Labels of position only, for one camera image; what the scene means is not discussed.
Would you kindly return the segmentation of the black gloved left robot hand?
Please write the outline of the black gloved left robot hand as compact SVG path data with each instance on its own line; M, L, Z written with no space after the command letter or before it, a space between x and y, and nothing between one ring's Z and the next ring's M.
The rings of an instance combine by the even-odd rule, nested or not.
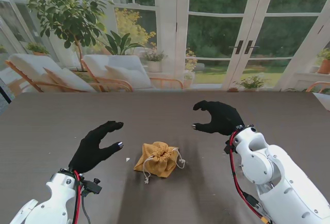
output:
M96 167L100 162L107 160L114 153L123 148L122 142L100 148L102 139L113 131L123 127L123 122L107 121L99 127L91 130L79 144L77 151L69 162L69 170L78 173L86 173Z

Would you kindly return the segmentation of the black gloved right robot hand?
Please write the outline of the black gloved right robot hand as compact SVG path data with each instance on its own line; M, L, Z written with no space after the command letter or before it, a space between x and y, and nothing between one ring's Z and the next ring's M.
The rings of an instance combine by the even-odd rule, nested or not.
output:
M194 123L195 130L205 133L220 133L225 136L231 135L237 126L245 126L237 110L225 103L214 101L200 101L196 103L193 110L208 111L211 115L209 123Z

